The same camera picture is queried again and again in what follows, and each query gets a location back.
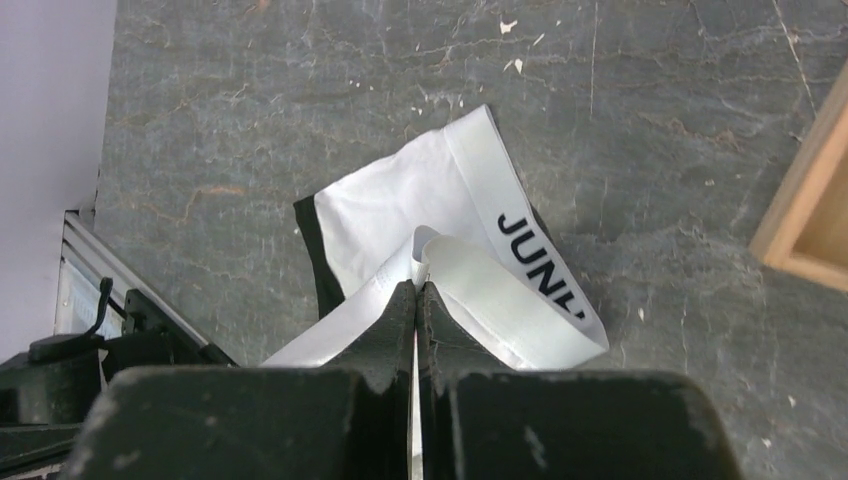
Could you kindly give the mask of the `white black garment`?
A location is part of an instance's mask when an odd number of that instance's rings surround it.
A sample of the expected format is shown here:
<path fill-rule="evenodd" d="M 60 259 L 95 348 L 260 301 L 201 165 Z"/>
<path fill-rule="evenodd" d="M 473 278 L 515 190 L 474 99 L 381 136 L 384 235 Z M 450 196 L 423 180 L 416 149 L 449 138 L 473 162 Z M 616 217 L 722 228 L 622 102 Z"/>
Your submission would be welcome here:
<path fill-rule="evenodd" d="M 294 205 L 319 321 L 269 359 L 328 363 L 397 284 L 432 283 L 507 366 L 559 370 L 609 348 L 605 328 L 536 218 L 491 110 L 480 106 Z"/>

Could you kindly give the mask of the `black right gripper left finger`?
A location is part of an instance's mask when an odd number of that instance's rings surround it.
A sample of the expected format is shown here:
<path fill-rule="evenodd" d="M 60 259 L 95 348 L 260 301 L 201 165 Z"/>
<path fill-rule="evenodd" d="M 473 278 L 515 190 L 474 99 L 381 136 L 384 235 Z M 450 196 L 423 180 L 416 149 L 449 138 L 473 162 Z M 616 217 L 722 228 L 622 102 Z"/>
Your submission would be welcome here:
<path fill-rule="evenodd" d="M 317 368 L 134 367 L 94 402 L 64 479 L 406 479 L 416 290 Z"/>

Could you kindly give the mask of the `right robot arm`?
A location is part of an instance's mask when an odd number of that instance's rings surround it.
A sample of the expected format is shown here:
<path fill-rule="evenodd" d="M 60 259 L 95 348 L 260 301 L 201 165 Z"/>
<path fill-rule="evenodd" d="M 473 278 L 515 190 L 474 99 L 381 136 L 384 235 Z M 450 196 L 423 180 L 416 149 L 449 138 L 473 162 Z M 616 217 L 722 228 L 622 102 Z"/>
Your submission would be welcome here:
<path fill-rule="evenodd" d="M 5 479 L 738 479 L 703 392 L 666 372 L 519 373 L 399 284 L 315 369 L 242 368 L 141 292 L 131 332 L 34 342 L 1 366 Z"/>

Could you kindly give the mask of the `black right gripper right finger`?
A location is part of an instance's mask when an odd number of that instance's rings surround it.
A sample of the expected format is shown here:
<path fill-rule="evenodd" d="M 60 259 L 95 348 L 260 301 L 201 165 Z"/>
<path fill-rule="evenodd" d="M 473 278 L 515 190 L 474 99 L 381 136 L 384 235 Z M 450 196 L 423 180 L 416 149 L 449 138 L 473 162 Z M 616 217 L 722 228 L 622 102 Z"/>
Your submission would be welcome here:
<path fill-rule="evenodd" d="M 515 371 L 432 283 L 415 325 L 427 479 L 739 479 L 706 394 L 665 371 Z"/>

